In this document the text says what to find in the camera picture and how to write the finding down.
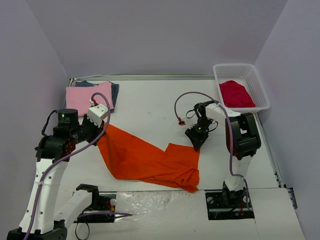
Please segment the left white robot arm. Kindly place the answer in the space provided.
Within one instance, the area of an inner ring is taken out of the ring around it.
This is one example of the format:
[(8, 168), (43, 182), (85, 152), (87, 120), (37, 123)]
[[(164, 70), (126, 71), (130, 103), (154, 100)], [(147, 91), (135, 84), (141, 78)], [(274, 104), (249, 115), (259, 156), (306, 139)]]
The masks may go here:
[(9, 240), (65, 240), (68, 229), (85, 208), (95, 209), (101, 203), (97, 186), (82, 184), (59, 211), (55, 211), (63, 174), (76, 145), (96, 145), (110, 120), (103, 104), (92, 106), (78, 120), (76, 109), (57, 111), (58, 124), (52, 135), (44, 135), (36, 148), (36, 173), (30, 199), (18, 228), (7, 234)]

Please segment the orange t shirt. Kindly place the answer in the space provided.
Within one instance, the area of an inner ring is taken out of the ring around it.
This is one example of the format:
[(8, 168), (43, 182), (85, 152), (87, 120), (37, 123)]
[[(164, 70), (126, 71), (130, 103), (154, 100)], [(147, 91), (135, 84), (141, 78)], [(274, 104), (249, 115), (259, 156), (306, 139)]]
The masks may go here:
[(198, 190), (200, 153), (169, 143), (162, 150), (113, 125), (97, 143), (103, 161), (117, 180), (141, 181), (190, 193)]

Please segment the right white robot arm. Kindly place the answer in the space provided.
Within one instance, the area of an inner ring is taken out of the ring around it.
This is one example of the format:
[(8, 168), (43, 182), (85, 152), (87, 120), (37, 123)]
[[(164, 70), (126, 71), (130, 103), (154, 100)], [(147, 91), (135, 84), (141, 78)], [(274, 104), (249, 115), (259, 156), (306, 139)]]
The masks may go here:
[(222, 202), (229, 207), (246, 194), (245, 177), (249, 164), (261, 147), (261, 138), (253, 114), (240, 113), (213, 101), (196, 104), (192, 110), (196, 124), (185, 131), (195, 151), (200, 150), (209, 137), (214, 122), (225, 127), (226, 147), (230, 153), (229, 173), (222, 185)]

